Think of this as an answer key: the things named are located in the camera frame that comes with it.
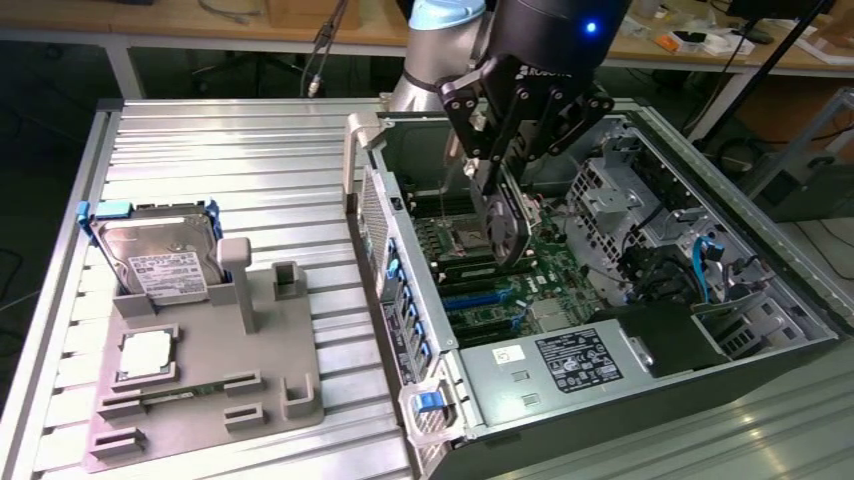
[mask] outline green circuit board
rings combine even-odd
[[[497,269],[478,217],[454,215],[415,219],[439,294],[455,335],[463,346],[542,333],[535,307],[550,300],[559,306],[566,326],[583,324],[603,307],[595,288],[559,238],[563,219],[546,217],[529,244],[529,253],[510,272]],[[450,279],[443,272],[456,271]],[[498,303],[470,308],[448,305],[498,295]]]

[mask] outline blue cable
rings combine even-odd
[[[691,252],[691,263],[694,264],[694,274],[699,280],[699,289],[703,294],[703,303],[709,303],[709,287],[706,286],[706,275],[703,274],[703,247],[714,247],[723,250],[709,237],[699,237],[694,242],[694,251]]]

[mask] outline motherboard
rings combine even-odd
[[[523,258],[501,269],[474,213],[415,219],[462,347],[582,325],[603,307],[566,246],[565,221],[543,215]]]

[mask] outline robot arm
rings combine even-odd
[[[470,158],[471,193],[502,265],[530,237],[515,180],[529,162],[558,155],[614,107],[593,86],[630,0],[502,0],[476,69],[440,89]],[[487,100],[486,124],[471,117]]]

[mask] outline warning label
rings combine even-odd
[[[196,252],[131,257],[131,268],[151,298],[207,291]]]
[[[537,347],[563,393],[623,378],[594,329],[538,340]]]

